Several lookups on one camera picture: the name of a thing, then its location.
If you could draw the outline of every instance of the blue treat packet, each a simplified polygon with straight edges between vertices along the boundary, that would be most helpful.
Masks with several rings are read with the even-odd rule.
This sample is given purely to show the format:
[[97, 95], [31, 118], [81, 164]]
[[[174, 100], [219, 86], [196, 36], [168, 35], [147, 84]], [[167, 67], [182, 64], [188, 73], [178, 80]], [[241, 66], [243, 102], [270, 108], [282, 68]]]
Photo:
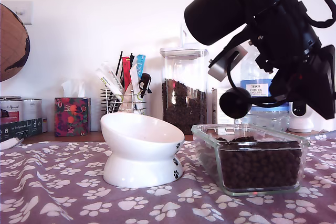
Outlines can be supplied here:
[[137, 59], [137, 66], [136, 66], [136, 71], [138, 72], [138, 77], [139, 79], [141, 79], [141, 76], [142, 76], [142, 72], [143, 72], [143, 66], [145, 64], [145, 58], [146, 58], [146, 55], [138, 55], [136, 57]]

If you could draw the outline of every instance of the cardboard box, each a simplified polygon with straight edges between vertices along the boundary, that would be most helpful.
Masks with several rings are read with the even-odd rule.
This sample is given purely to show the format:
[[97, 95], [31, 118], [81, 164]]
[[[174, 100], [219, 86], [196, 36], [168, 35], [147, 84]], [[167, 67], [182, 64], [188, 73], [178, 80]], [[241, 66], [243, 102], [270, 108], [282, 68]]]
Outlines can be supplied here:
[[46, 118], [37, 118], [0, 125], [0, 142], [10, 138], [27, 138], [48, 131]]
[[[212, 124], [233, 124], [235, 120], [228, 117], [219, 106], [219, 100], [228, 89], [213, 89], [212, 90]], [[217, 129], [218, 135], [229, 134], [225, 129]]]
[[55, 136], [85, 136], [91, 129], [91, 98], [55, 98]]

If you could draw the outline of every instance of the dry cat food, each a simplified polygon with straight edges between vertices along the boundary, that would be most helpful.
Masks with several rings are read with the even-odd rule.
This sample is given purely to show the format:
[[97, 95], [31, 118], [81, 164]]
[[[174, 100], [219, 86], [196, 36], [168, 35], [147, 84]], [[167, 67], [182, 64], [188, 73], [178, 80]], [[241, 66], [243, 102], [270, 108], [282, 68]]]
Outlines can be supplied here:
[[[227, 188], [287, 187], [296, 184], [302, 155], [298, 142], [257, 142], [251, 136], [230, 142], [223, 138], [218, 140], [226, 142], [228, 147], [219, 151], [223, 182]], [[249, 147], [260, 150], [240, 150]]]
[[195, 124], [206, 124], [206, 94], [168, 79], [162, 83], [163, 120], [191, 135]]

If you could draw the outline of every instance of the wall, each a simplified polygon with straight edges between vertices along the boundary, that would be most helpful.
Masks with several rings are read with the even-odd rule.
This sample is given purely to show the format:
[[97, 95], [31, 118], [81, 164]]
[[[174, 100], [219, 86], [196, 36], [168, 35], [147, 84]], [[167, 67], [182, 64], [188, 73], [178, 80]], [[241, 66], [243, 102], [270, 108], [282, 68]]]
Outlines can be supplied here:
[[[102, 61], [117, 65], [120, 51], [145, 54], [145, 71], [152, 78], [148, 113], [161, 118], [161, 57], [159, 49], [176, 46], [184, 8], [193, 0], [31, 0], [33, 24], [26, 26], [32, 49], [19, 74], [1, 83], [1, 95], [43, 98], [43, 111], [53, 130], [54, 97], [62, 96], [61, 83], [68, 79], [86, 82], [92, 97], [92, 130], [99, 129], [102, 84], [93, 71]], [[314, 19], [330, 16], [323, 0], [303, 0]], [[336, 44], [336, 25], [318, 30], [321, 41]], [[233, 34], [207, 47], [214, 58]], [[239, 69], [234, 70], [239, 77]], [[209, 77], [209, 89], [224, 86]], [[315, 115], [316, 129], [332, 129]]]

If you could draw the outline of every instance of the tablecloth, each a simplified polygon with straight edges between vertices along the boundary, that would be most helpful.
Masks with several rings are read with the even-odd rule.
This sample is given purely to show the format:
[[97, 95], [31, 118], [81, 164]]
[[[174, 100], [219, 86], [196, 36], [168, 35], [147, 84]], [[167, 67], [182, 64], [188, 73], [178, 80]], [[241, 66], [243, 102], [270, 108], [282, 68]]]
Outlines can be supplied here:
[[205, 173], [195, 146], [183, 176], [152, 188], [103, 180], [106, 143], [41, 142], [0, 152], [1, 223], [336, 223], [336, 140], [311, 140], [296, 193], [230, 197]]

